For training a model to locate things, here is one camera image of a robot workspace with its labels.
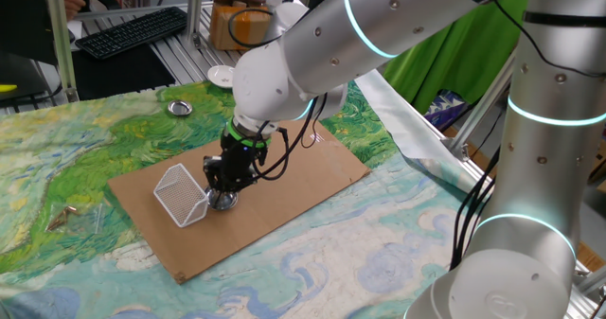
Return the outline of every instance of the purple object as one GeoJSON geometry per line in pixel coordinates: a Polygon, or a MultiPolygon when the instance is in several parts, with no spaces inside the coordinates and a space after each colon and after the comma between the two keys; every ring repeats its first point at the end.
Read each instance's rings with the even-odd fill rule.
{"type": "Polygon", "coordinates": [[[429,107],[425,119],[438,130],[444,131],[467,106],[468,104],[455,92],[442,90],[429,107]]]}

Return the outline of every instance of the brown box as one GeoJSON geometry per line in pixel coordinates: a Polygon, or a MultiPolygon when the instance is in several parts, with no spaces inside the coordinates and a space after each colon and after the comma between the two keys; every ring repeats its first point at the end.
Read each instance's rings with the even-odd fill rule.
{"type": "MultiPolygon", "coordinates": [[[[220,50],[246,50],[247,47],[236,44],[229,35],[229,18],[237,11],[246,9],[265,9],[263,0],[215,0],[210,19],[210,42],[220,50]]],[[[242,13],[232,25],[236,38],[245,44],[258,44],[263,41],[269,26],[271,15],[249,11],[242,13]]]]}

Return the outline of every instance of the blue light ring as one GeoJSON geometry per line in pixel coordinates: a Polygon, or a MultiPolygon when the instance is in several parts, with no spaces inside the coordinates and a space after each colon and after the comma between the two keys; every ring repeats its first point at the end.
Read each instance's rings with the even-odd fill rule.
{"type": "Polygon", "coordinates": [[[313,99],[310,100],[310,102],[307,104],[307,108],[305,109],[305,111],[303,111],[303,113],[297,119],[293,119],[293,121],[301,120],[303,118],[303,116],[305,116],[307,114],[307,112],[310,111],[312,104],[313,104],[313,99]]]}
{"type": "Polygon", "coordinates": [[[597,116],[594,118],[590,118],[590,119],[583,119],[583,120],[561,120],[561,119],[552,119],[552,118],[548,118],[548,117],[544,117],[544,116],[540,116],[540,115],[534,115],[528,111],[524,111],[518,105],[514,104],[513,100],[511,100],[511,97],[509,97],[508,104],[509,104],[509,108],[511,108],[511,110],[513,110],[518,115],[521,115],[530,120],[534,120],[536,122],[540,122],[540,123],[548,124],[548,125],[569,126],[569,127],[589,126],[589,125],[596,125],[600,122],[606,121],[606,114],[600,115],[600,116],[597,116]]]}
{"type": "Polygon", "coordinates": [[[370,48],[373,52],[375,52],[387,59],[393,59],[393,58],[398,57],[398,55],[392,55],[392,54],[385,53],[384,51],[379,49],[379,47],[374,45],[370,41],[370,39],[368,39],[366,37],[366,35],[362,31],[362,29],[360,28],[360,25],[358,25],[358,21],[356,21],[356,17],[353,15],[353,10],[351,9],[351,2],[349,0],[345,0],[345,10],[348,13],[349,21],[351,22],[353,29],[356,31],[356,33],[360,37],[360,40],[362,40],[362,42],[364,42],[368,46],[368,48],[370,48]]]}
{"type": "Polygon", "coordinates": [[[555,232],[556,234],[558,234],[558,236],[561,237],[561,239],[564,240],[564,242],[566,242],[566,244],[568,244],[568,248],[570,248],[570,251],[572,252],[572,256],[575,258],[575,260],[577,260],[577,253],[575,252],[575,248],[572,246],[572,243],[570,242],[570,240],[560,231],[558,230],[556,227],[554,227],[553,225],[543,221],[543,220],[539,220],[539,219],[535,219],[533,217],[530,217],[528,215],[522,215],[522,214],[501,214],[501,215],[495,215],[492,216],[488,219],[483,220],[475,229],[475,233],[477,233],[478,229],[480,229],[480,227],[488,222],[494,221],[494,220],[499,220],[499,219],[507,219],[507,218],[515,218],[515,219],[524,219],[524,220],[529,220],[529,221],[533,221],[536,222],[538,224],[541,224],[545,227],[547,227],[548,229],[550,229],[551,231],[555,232]]]}

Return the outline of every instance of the painted tablecloth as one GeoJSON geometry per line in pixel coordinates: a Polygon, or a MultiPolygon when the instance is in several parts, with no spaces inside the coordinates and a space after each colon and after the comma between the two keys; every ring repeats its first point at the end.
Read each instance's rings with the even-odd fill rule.
{"type": "Polygon", "coordinates": [[[343,111],[322,123],[371,174],[177,285],[107,180],[216,140],[233,107],[197,83],[0,117],[0,296],[11,317],[401,318],[445,273],[461,193],[403,158],[351,83],[343,111]],[[194,112],[169,114],[174,99],[194,112]],[[52,204],[99,203],[100,234],[45,232],[52,204]]]}

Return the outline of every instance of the white dish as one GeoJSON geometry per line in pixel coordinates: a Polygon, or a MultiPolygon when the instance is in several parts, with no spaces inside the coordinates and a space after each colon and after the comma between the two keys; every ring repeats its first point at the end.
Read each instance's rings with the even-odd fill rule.
{"type": "Polygon", "coordinates": [[[208,70],[210,82],[222,88],[234,86],[234,67],[227,65],[214,66],[208,70]]]}

